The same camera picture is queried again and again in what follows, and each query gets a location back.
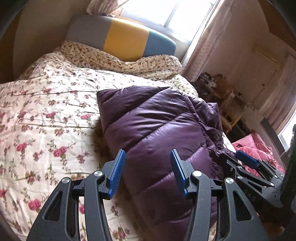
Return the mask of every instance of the red fabric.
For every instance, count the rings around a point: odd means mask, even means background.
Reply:
[[[274,159],[272,148],[267,146],[261,139],[261,136],[255,131],[252,130],[250,135],[232,143],[232,145],[236,151],[241,150],[253,158],[257,158],[261,161],[268,161],[276,169],[285,173],[285,169],[277,162],[276,159]],[[251,172],[256,176],[260,176],[254,169],[251,169],[246,165],[244,165],[244,167],[248,172]]]

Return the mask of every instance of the metal bolt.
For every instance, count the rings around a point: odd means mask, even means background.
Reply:
[[[65,177],[62,179],[62,183],[68,183],[70,181],[70,178]]]
[[[96,172],[94,172],[94,175],[95,175],[96,177],[100,177],[100,176],[103,175],[103,172],[102,172],[102,171],[96,171]]]
[[[200,177],[202,173],[200,171],[193,171],[192,175],[194,175],[195,177]]]
[[[229,184],[232,184],[234,182],[234,180],[230,177],[226,178],[226,182]]]

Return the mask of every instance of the floral bedsheet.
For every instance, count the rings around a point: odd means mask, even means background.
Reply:
[[[121,62],[65,41],[15,82],[0,85],[0,209],[25,240],[46,199],[63,177],[77,180],[112,160],[101,129],[96,93],[132,85],[173,86],[197,96],[173,56]],[[104,200],[113,240],[156,240],[133,208],[121,180]],[[86,240],[83,198],[81,240]]]

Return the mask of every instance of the tri-color headboard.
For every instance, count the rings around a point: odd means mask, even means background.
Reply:
[[[159,54],[174,55],[176,43],[141,24],[98,15],[75,15],[66,40],[107,52],[122,61]]]

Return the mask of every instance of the tied curtain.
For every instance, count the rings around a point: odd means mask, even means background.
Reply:
[[[288,54],[281,77],[260,112],[279,134],[296,109],[296,59]]]
[[[217,1],[207,25],[201,26],[182,60],[182,75],[195,82],[215,51],[231,19],[233,0]]]
[[[91,0],[86,11],[92,15],[114,17],[128,0]]]

